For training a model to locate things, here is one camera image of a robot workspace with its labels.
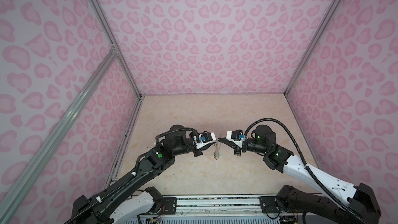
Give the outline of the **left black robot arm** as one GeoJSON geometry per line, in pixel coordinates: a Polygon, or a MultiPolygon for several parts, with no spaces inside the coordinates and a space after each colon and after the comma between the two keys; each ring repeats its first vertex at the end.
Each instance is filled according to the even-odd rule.
{"type": "Polygon", "coordinates": [[[135,166],[102,192],[79,197],[68,224],[122,224],[140,214],[165,214],[163,197],[153,187],[131,196],[175,163],[176,156],[203,151],[217,141],[213,132],[174,125],[156,136],[154,147],[138,156],[135,166]]]}

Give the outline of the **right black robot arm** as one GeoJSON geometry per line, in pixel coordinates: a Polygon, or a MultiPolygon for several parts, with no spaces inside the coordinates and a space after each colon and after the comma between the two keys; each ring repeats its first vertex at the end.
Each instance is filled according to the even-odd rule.
{"type": "Polygon", "coordinates": [[[314,195],[284,185],[275,197],[281,212],[301,210],[337,224],[377,224],[381,210],[373,189],[336,178],[304,161],[300,155],[276,143],[276,133],[268,125],[259,125],[247,136],[241,130],[229,131],[219,142],[235,150],[236,155],[254,152],[271,169],[294,177],[320,193],[314,195]]]}

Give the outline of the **metal key holder plate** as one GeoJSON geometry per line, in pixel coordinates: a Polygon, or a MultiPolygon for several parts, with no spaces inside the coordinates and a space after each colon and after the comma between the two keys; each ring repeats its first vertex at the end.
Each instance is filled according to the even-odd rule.
{"type": "Polygon", "coordinates": [[[216,141],[217,146],[215,146],[215,152],[214,152],[214,159],[215,159],[215,160],[218,160],[218,159],[219,159],[219,158],[218,158],[218,152],[220,152],[220,147],[221,147],[221,143],[219,142],[219,138],[218,138],[217,141],[216,141]]]}

